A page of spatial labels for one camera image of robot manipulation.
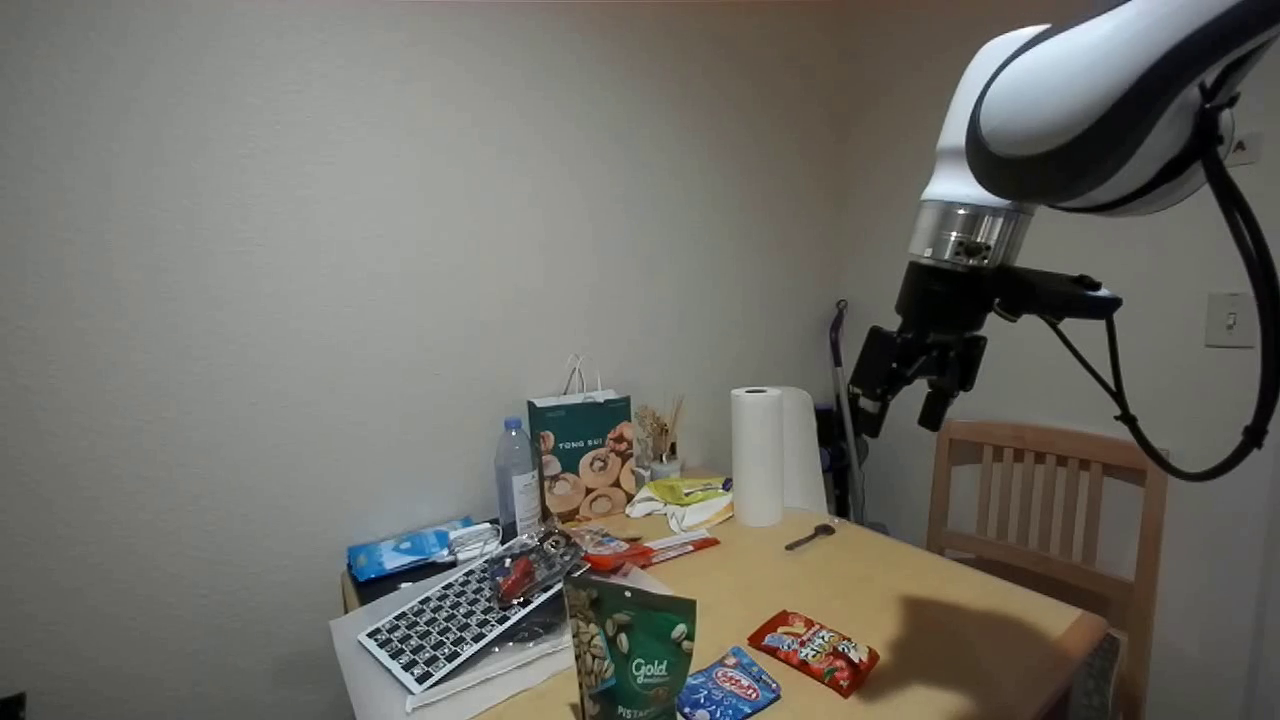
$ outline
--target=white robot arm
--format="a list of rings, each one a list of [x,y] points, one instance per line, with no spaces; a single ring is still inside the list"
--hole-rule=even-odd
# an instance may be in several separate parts
[[[1160,211],[1212,183],[1243,251],[1266,321],[1266,368],[1280,360],[1280,284],[1268,242],[1222,162],[1238,85],[1280,35],[1280,0],[1127,0],[1074,26],[1016,26],[975,53],[955,85],[919,195],[902,327],[872,327],[850,391],[856,425],[882,437],[890,401],[928,379],[923,427],[940,427],[985,357],[989,312],[1016,321],[1108,321],[1121,309],[1089,274],[1016,269],[1031,211]],[[1266,374],[1239,449],[1210,468],[1173,468],[1136,427],[1113,357],[1121,421],[1156,464],[1212,480],[1268,427],[1280,379]]]

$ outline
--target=white wall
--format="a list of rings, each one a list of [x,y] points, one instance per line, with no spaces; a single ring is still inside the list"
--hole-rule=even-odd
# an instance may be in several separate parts
[[[0,3],[0,673],[344,716],[349,541],[494,512],[520,382],[823,388],[838,9]]]
[[[1079,3],[969,0],[969,3],[878,3],[856,21],[850,151],[850,287],[860,287],[860,327],[895,323],[893,299],[928,180],[937,118],[947,90],[985,35],[1019,21],[1075,17]],[[1276,55],[1243,94],[1250,127],[1276,127]],[[1239,169],[1257,211],[1276,228],[1280,162],[1257,143]],[[1023,264],[1093,273],[1123,296],[1123,368],[1143,425],[1186,464],[1210,464],[1239,437],[1254,413],[1257,353],[1206,349],[1206,299],[1222,287],[1250,287],[1210,195],[1143,221],[1079,221],[1039,211]],[[1099,330],[1075,330],[1104,360]],[[981,388],[955,417],[1023,417],[1123,433],[1093,379],[1058,349],[1037,321],[989,323]],[[872,520],[895,535],[923,541],[933,437],[918,427],[923,391],[895,401],[885,439],[866,468]],[[1154,716],[1276,716],[1276,651],[1266,651],[1257,616],[1276,633],[1276,459],[1257,455],[1222,482],[1177,482],[1169,500],[1165,577],[1156,606]]]

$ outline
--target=chair backrest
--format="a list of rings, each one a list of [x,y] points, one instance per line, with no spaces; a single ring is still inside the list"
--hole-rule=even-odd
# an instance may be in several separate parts
[[[1099,567],[1108,482],[1139,497],[1127,577]],[[937,437],[928,549],[1104,616],[1123,635],[1123,716],[1149,687],[1160,530],[1165,472],[1132,439],[1002,421],[947,421]]]

